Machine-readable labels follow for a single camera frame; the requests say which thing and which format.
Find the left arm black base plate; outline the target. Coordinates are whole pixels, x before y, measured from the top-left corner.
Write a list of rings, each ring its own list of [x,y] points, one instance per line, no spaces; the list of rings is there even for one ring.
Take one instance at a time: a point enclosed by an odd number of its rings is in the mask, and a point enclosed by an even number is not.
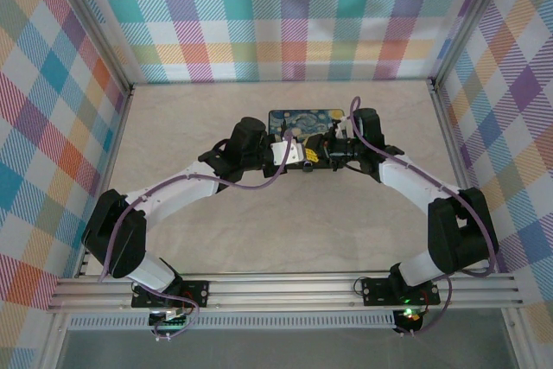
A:
[[[190,308],[190,305],[184,302],[153,294],[137,283],[133,283],[131,288],[133,292],[131,307],[134,309]],[[201,308],[205,308],[209,296],[209,282],[206,280],[174,281],[163,291],[163,294],[187,298],[195,301]]]

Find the starry night tin box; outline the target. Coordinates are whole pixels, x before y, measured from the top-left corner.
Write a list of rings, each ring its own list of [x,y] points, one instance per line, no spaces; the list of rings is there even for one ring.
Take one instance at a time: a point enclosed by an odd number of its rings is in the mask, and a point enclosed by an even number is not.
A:
[[[333,120],[346,116],[341,109],[271,110],[268,122],[268,143],[280,142],[286,130],[291,130],[298,143],[314,134],[334,131]]]

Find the aluminium side rail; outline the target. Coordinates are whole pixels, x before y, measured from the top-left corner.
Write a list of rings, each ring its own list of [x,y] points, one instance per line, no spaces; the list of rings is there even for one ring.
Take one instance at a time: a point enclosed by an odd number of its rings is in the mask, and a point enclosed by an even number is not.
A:
[[[427,87],[446,144],[456,182],[462,192],[466,192],[469,189],[470,183],[467,178],[467,171],[463,165],[461,153],[457,148],[453,127],[445,110],[443,97],[433,79],[427,80]],[[482,260],[470,264],[467,268],[463,268],[461,272],[470,277],[484,278],[495,272],[497,263],[496,252],[499,246],[483,193],[478,189],[474,189],[470,194],[477,196],[475,203],[457,193],[454,193],[452,198],[454,199],[454,205],[460,208],[461,219],[467,222],[467,226],[470,229],[474,229],[474,232],[471,232],[470,236],[474,236],[474,241],[479,240],[483,242],[486,252]]]
[[[136,86],[131,85],[129,93],[127,94],[127,97],[124,100],[121,118],[118,124],[117,134],[114,136],[114,139],[113,139],[113,144],[111,146],[109,157],[107,159],[107,164],[105,166],[105,173],[102,176],[102,182],[100,183],[99,194],[103,193],[109,188],[111,178],[113,175],[113,170],[118,157],[118,152],[123,139],[124,129],[130,113],[132,100],[134,98],[135,90],[136,90]],[[71,278],[79,278],[81,275],[84,275],[85,272],[83,271],[83,269],[87,265],[87,259],[86,259],[87,249],[82,243],[82,237],[78,238],[78,242],[79,242],[79,250],[78,250],[75,266],[73,267],[73,273],[71,275]]]

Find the long aluminium frame rail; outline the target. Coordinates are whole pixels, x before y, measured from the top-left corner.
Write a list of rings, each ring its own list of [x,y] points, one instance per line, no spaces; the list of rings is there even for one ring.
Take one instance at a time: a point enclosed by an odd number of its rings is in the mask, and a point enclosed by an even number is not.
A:
[[[336,273],[221,273],[191,274],[191,280],[209,282],[206,312],[347,311],[364,309],[353,292],[354,272]],[[439,309],[502,309],[524,306],[518,282],[511,274],[486,278],[455,274],[437,282]],[[58,282],[48,305],[50,313],[129,312],[133,292],[128,279],[94,275]]]

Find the aluminium frame leg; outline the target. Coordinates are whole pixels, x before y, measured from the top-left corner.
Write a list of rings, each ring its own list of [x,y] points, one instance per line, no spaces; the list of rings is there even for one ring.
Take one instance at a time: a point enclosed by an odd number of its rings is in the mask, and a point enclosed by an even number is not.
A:
[[[519,369],[531,369],[532,359],[528,359],[527,341],[518,309],[501,309],[509,341]]]
[[[60,359],[61,349],[66,337],[70,317],[67,313],[56,313],[48,331],[48,336],[42,350],[38,369],[56,369]]]

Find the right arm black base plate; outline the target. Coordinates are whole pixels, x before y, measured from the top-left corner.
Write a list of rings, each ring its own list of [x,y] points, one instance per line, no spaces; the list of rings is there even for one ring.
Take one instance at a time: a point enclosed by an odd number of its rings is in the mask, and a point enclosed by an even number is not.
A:
[[[437,285],[431,281],[409,286],[401,277],[368,277],[361,280],[361,289],[365,306],[426,306],[441,302]]]

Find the aluminium frame post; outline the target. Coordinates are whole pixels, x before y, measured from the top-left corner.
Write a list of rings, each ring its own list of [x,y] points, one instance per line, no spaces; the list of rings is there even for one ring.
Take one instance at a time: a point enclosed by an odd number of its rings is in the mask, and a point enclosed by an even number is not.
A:
[[[94,15],[87,0],[68,0],[71,4],[74,14],[78,17],[85,32],[90,36],[93,45],[99,51],[106,67],[114,76],[118,86],[128,96],[132,93],[133,84],[129,81],[124,68],[120,63],[114,49],[105,36],[104,30],[100,27],[96,16]]]
[[[454,19],[453,28],[442,44],[442,49],[429,76],[428,84],[431,94],[440,91],[490,2],[491,0],[463,0],[459,13]]]

